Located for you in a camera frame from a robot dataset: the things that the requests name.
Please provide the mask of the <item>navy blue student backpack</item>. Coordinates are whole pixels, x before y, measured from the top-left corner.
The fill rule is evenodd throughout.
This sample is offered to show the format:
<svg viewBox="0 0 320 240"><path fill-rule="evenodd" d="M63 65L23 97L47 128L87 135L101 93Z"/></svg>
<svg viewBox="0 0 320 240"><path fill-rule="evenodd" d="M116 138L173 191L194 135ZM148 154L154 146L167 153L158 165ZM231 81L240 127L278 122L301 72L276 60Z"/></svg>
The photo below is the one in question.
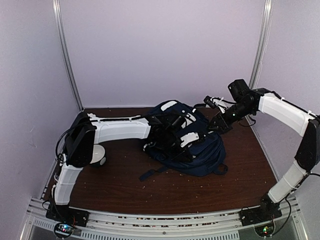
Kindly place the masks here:
<svg viewBox="0 0 320 240"><path fill-rule="evenodd" d="M143 151L162 166L142 174L139 177L141 182L155 173L162 173L169 169L196 177L209 174L225 175L228 172L229 168L224 163L226 150L223 140L217 132L207 129L209 120L197 108L177 100L168 100L149 110L146 117L151 120L152 116L157 115L183 115L186 123L178 131L178 137L196 132L199 140L186 145L192 155L192 162L174 162L171 157L166 157L160 150L153 147L149 134L144 141Z"/></svg>

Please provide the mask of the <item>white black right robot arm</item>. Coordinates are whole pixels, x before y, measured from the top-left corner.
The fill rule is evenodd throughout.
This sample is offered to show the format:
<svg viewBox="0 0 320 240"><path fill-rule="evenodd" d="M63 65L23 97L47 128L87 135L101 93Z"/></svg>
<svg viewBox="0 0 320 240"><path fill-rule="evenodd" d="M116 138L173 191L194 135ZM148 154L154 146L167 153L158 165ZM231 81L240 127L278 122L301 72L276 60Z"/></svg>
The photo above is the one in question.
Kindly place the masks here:
<svg viewBox="0 0 320 240"><path fill-rule="evenodd" d="M281 206L302 193L303 184L310 186L320 168L320 115L274 90L250 88L243 79L228 85L227 98L207 96L204 102L216 111L210 130L225 134L240 121L249 124L276 178L256 206L240 210L242 226L279 219Z"/></svg>

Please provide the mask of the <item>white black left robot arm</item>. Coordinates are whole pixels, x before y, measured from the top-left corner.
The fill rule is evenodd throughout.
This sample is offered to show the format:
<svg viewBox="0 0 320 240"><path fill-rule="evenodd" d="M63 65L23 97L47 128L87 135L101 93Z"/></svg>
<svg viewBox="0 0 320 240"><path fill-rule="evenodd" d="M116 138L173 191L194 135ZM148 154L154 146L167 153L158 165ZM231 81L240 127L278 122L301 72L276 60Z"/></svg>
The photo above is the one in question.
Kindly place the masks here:
<svg viewBox="0 0 320 240"><path fill-rule="evenodd" d="M185 129L196 119L186 112L151 113L127 117L98 117L79 113L71 127L59 138L61 150L56 150L59 171L51 188L46 218L70 226L85 227L89 212L70 207L70 197L84 167L102 166L106 158L103 143L117 140L146 140L168 143L178 128Z"/></svg>

